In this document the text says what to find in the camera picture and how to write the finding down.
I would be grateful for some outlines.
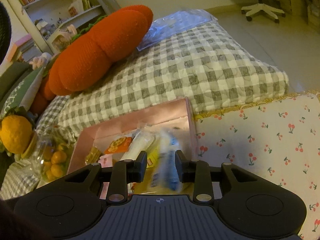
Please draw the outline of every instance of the tile floor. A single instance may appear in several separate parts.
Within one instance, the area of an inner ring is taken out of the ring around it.
[[[289,76],[289,92],[320,89],[320,34],[289,14],[274,23],[263,14],[247,22],[240,11],[215,14],[219,24],[257,59]]]

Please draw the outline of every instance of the pink box on shelf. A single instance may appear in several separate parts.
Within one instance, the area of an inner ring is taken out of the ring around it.
[[[196,157],[196,129],[188,98],[176,99],[156,106],[131,112],[85,128],[76,143],[67,174],[85,166],[85,157],[92,146],[104,152],[122,133],[135,130],[140,124],[152,125],[151,130],[171,129],[187,159]]]

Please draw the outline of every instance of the office chair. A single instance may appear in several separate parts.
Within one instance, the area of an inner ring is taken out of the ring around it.
[[[250,5],[250,6],[244,6],[241,8],[241,13],[245,14],[248,22],[252,21],[252,17],[251,17],[252,15],[254,15],[260,11],[264,11],[265,13],[270,15],[274,19],[275,23],[279,23],[279,18],[275,13],[279,13],[282,15],[282,17],[285,17],[285,13],[283,10],[266,5],[262,2],[262,0],[258,0],[257,4]]]

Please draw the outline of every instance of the carrot plush toy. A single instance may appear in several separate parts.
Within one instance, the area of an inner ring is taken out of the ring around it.
[[[48,82],[42,87],[41,96],[65,96],[95,84],[114,62],[134,51],[152,20],[153,13],[148,7],[133,5],[98,22],[59,55],[50,70]]]

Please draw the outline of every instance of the green pillow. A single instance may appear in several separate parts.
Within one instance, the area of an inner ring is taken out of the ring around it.
[[[36,93],[40,88],[43,72],[44,68],[38,68],[32,71],[19,83],[4,103],[0,119],[2,119],[5,114],[14,107],[23,106],[26,111],[30,109]]]

